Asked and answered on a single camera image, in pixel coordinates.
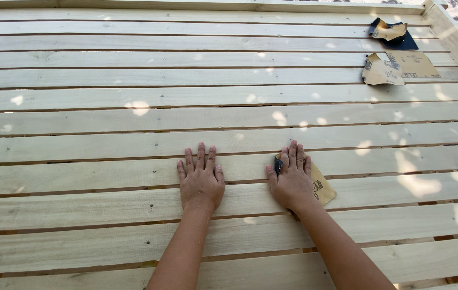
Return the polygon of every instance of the forearm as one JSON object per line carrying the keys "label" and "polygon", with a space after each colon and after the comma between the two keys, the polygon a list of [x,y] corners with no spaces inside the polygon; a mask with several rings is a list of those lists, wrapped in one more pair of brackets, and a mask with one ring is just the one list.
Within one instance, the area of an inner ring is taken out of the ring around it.
{"label": "forearm", "polygon": [[186,208],[182,220],[157,265],[148,290],[196,289],[200,259],[213,209]]}
{"label": "forearm", "polygon": [[369,257],[313,199],[298,210],[298,217],[311,239],[338,290],[395,289]]}

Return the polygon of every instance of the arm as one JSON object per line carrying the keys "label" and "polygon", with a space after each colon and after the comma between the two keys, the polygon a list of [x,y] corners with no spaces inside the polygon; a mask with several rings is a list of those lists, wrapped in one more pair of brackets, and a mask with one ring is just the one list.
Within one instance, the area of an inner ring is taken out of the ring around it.
{"label": "arm", "polygon": [[304,148],[292,141],[281,152],[279,177],[266,166],[274,198],[297,214],[316,245],[338,290],[395,290],[373,261],[325,211],[313,195],[311,157],[303,159]]}
{"label": "arm", "polygon": [[216,148],[211,146],[204,169],[204,143],[199,143],[196,165],[186,148],[187,174],[177,162],[184,212],[177,231],[148,282],[148,290],[194,290],[199,277],[209,219],[218,208],[225,190],[221,165],[214,166]]}

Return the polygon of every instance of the wooden bed frame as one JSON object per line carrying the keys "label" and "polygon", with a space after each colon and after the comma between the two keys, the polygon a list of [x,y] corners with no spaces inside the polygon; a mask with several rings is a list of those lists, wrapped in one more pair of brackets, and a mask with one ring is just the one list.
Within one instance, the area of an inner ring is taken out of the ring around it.
{"label": "wooden bed frame", "polygon": [[[199,289],[334,289],[265,180],[295,138],[398,289],[458,289],[446,7],[0,0],[0,288],[144,289],[181,218],[176,159],[202,141],[227,186]],[[363,84],[376,17],[408,22],[442,77]]]}

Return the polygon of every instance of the hand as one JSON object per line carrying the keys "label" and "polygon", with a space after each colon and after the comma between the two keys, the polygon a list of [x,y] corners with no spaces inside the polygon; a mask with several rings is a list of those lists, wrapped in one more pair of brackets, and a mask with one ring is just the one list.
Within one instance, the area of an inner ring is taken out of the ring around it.
{"label": "hand", "polygon": [[196,165],[193,163],[191,149],[186,148],[187,174],[184,171],[182,160],[177,161],[177,170],[181,181],[181,201],[184,210],[206,207],[212,213],[220,205],[224,195],[225,183],[222,166],[214,167],[216,152],[216,147],[211,146],[206,168],[204,168],[204,143],[199,143]]}
{"label": "hand", "polygon": [[304,162],[304,147],[294,140],[290,149],[284,147],[281,151],[281,166],[279,177],[271,165],[266,166],[266,174],[270,183],[272,195],[285,208],[295,213],[305,205],[313,203],[320,205],[313,195],[313,181],[311,180],[311,157]]}

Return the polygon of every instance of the sandpaper sheet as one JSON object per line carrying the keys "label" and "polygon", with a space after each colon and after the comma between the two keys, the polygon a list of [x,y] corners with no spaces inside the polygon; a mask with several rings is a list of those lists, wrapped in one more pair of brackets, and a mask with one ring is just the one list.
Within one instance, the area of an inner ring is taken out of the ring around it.
{"label": "sandpaper sheet", "polygon": [[404,85],[403,71],[399,64],[392,60],[382,60],[376,53],[367,56],[361,78],[366,85]]}
{"label": "sandpaper sheet", "polygon": [[437,69],[424,52],[389,50],[386,52],[390,61],[399,64],[406,77],[440,77]]}
{"label": "sandpaper sheet", "polygon": [[[275,155],[274,169],[277,175],[281,170],[283,162],[280,160],[281,154]],[[329,185],[326,178],[320,173],[320,170],[311,163],[311,180],[313,181],[313,195],[320,201],[322,205],[328,203],[331,199],[335,198],[336,191]]]}

